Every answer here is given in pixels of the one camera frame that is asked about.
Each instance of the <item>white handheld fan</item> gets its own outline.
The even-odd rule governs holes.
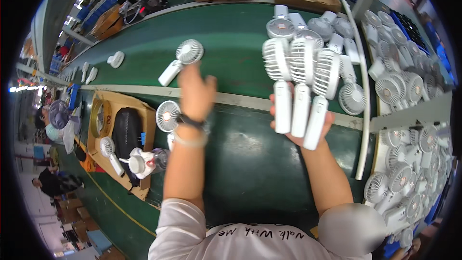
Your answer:
[[[328,20],[323,20],[321,18],[311,18],[308,21],[308,29],[319,34],[324,42],[329,41],[334,32],[332,24],[330,24]]]
[[[315,51],[324,47],[324,40],[315,31],[310,30],[310,29],[300,29],[296,31],[297,32],[294,35],[294,39],[305,38],[305,39],[313,40]]]
[[[380,139],[388,147],[397,147],[401,144],[401,131],[399,130],[382,130],[380,131]]]
[[[375,172],[366,182],[364,199],[377,204],[385,198],[388,191],[388,176],[382,172]]]
[[[299,38],[291,43],[291,73],[295,86],[294,106],[292,115],[292,131],[294,137],[303,137],[308,124],[309,104],[311,102],[308,85],[313,83],[314,72],[314,41]]]
[[[176,59],[183,65],[193,64],[204,55],[204,47],[195,39],[185,40],[176,49]]]
[[[378,97],[385,103],[392,104],[400,99],[400,86],[390,77],[377,80],[375,83],[375,90]]]
[[[317,96],[313,99],[303,141],[303,147],[306,149],[315,150],[317,147],[329,106],[327,99],[332,100],[335,96],[341,65],[339,54],[329,49],[318,51],[313,84],[313,91]]]
[[[269,39],[263,43],[262,54],[265,70],[274,83],[275,131],[286,134],[291,131],[292,94],[286,81],[291,80],[288,56],[284,49],[285,39]]]
[[[344,38],[353,38],[354,29],[348,20],[338,17],[334,21],[334,28]]]
[[[345,84],[339,91],[340,107],[349,115],[358,115],[366,106],[366,95],[359,84]]]
[[[111,163],[117,175],[119,177],[122,176],[124,169],[122,168],[122,165],[120,164],[119,159],[115,154],[116,148],[112,138],[107,136],[102,137],[99,141],[99,148],[103,157],[109,158],[109,162]]]
[[[164,101],[156,110],[156,123],[159,129],[167,134],[167,144],[169,150],[173,150],[175,138],[173,130],[178,125],[178,117],[180,116],[180,107],[175,101]]]
[[[393,167],[390,171],[387,196],[374,207],[379,214],[382,215],[389,208],[391,200],[406,186],[411,174],[412,168],[406,163],[399,162]]]
[[[377,12],[377,16],[378,18],[380,18],[380,21],[382,22],[384,26],[391,27],[395,24],[395,21],[393,20],[393,18],[386,12],[379,11]]]
[[[272,19],[266,24],[269,38],[286,38],[291,40],[295,33],[295,26],[287,19]]]

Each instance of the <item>factory floor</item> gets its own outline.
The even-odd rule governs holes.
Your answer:
[[[319,16],[290,12],[300,12],[306,21]],[[124,29],[80,55],[70,67],[81,68],[85,61],[97,67],[98,75],[91,84],[160,86],[157,78],[175,59],[176,47],[194,38],[205,48],[201,72],[217,77],[219,92],[267,99],[274,82],[264,71],[261,46],[267,39],[266,22],[272,16],[273,6],[269,4],[234,3],[179,10]],[[113,69],[106,60],[116,51],[126,56],[122,66]],[[355,70],[361,85],[359,67]],[[371,113],[376,116],[373,82],[370,85]],[[170,86],[177,87],[176,80]],[[153,108],[162,101],[177,100],[137,94],[136,90],[130,95]],[[84,143],[92,97],[93,92],[88,90],[78,93],[78,101],[85,103],[80,135]],[[345,114],[337,99],[330,101],[329,110]],[[269,127],[271,120],[266,111],[215,106],[206,148],[204,200],[208,227],[230,222],[274,222],[294,225],[311,234],[310,229],[317,225],[318,214],[297,147],[284,135],[274,133]],[[339,125],[333,125],[327,135],[332,154],[348,176],[354,200],[359,203],[376,146],[376,137],[371,135],[363,180],[355,180],[361,135],[360,130]],[[166,134],[158,128],[154,147],[167,148]],[[61,168],[83,177],[85,188],[78,189],[77,195],[102,232],[128,259],[146,259],[155,239],[164,174],[151,177],[151,188],[143,202],[106,173],[85,172],[74,154],[66,155],[63,146],[58,151]]]

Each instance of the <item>fan guard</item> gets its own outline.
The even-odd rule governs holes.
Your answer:
[[[397,163],[406,163],[406,148],[403,145],[389,148],[385,155],[385,164],[389,170],[392,170]]]
[[[175,101],[164,101],[156,110],[156,123],[163,132],[172,132],[178,125],[180,107]]]
[[[372,25],[373,27],[377,29],[382,27],[382,22],[380,21],[380,18],[378,18],[378,16],[372,11],[366,10],[366,12],[364,13],[364,16],[368,24]]]
[[[375,83],[378,97],[385,103],[392,104],[400,99],[399,85],[391,78],[381,78]]]
[[[375,172],[366,182],[364,187],[364,199],[377,204],[387,195],[388,177],[382,172]]]
[[[434,125],[426,126],[420,131],[419,135],[419,148],[424,153],[433,151],[436,145],[436,132],[437,129]]]
[[[345,84],[339,91],[340,107],[349,115],[358,115],[366,106],[366,95],[359,84]]]
[[[268,21],[266,31],[269,38],[282,37],[291,39],[295,32],[295,26],[290,20],[276,18]]]
[[[204,55],[204,47],[195,39],[185,40],[176,49],[176,59],[184,65],[199,61]]]
[[[393,18],[386,12],[379,11],[377,12],[377,16],[378,18],[380,18],[384,26],[391,27],[393,26],[393,24],[395,24],[395,21],[393,20]]]
[[[298,39],[298,38],[312,39],[315,42],[315,46],[314,46],[315,50],[318,50],[324,47],[324,40],[321,38],[319,34],[317,34],[313,30],[301,29],[297,31],[297,33],[294,36],[294,39]]]
[[[308,21],[308,29],[319,34],[324,42],[329,41],[334,32],[334,27],[327,20],[321,18],[311,18]]]
[[[343,38],[353,38],[354,29],[348,20],[338,17],[334,21],[334,28]]]

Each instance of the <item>desk fan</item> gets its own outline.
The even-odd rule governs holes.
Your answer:
[[[313,90],[317,96],[313,99],[303,147],[315,150],[321,136],[326,118],[327,107],[337,91],[339,71],[342,69],[340,55],[330,49],[321,49],[317,54]]]
[[[274,130],[278,134],[291,131],[292,94],[287,81],[291,80],[288,56],[284,49],[287,41],[283,38],[269,39],[263,43],[262,55],[265,70],[274,83]]]
[[[291,43],[290,68],[295,86],[294,106],[292,115],[292,131],[294,137],[303,137],[306,131],[311,101],[308,85],[313,84],[314,45],[310,39],[298,38]]]
[[[173,130],[178,126],[178,117],[180,116],[180,107],[175,101],[164,101],[156,110],[156,123],[159,129],[167,134],[167,144],[169,150],[173,150],[175,137]]]

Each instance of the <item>person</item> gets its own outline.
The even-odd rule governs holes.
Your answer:
[[[292,226],[234,223],[207,232],[202,198],[206,135],[197,123],[211,111],[217,83],[211,76],[203,81],[199,65],[186,66],[179,76],[183,120],[174,130],[175,148],[165,172],[157,237],[149,248],[148,259],[344,259]],[[274,115],[274,106],[270,113]],[[319,216],[332,207],[353,202],[348,179],[325,139],[333,122],[334,114],[327,112],[316,150],[304,149],[302,138],[286,134],[301,147]],[[355,259],[371,259],[371,254]]]
[[[50,198],[60,199],[62,194],[72,192],[79,187],[84,188],[82,178],[74,175],[60,176],[54,173],[58,170],[58,166],[47,167],[40,173],[38,178],[32,179],[32,184],[40,188],[43,193]]]
[[[64,144],[62,140],[64,131],[62,129],[58,130],[50,123],[47,108],[41,107],[37,110],[37,113],[35,114],[35,127],[37,129],[45,129],[45,133],[48,138],[53,142]]]

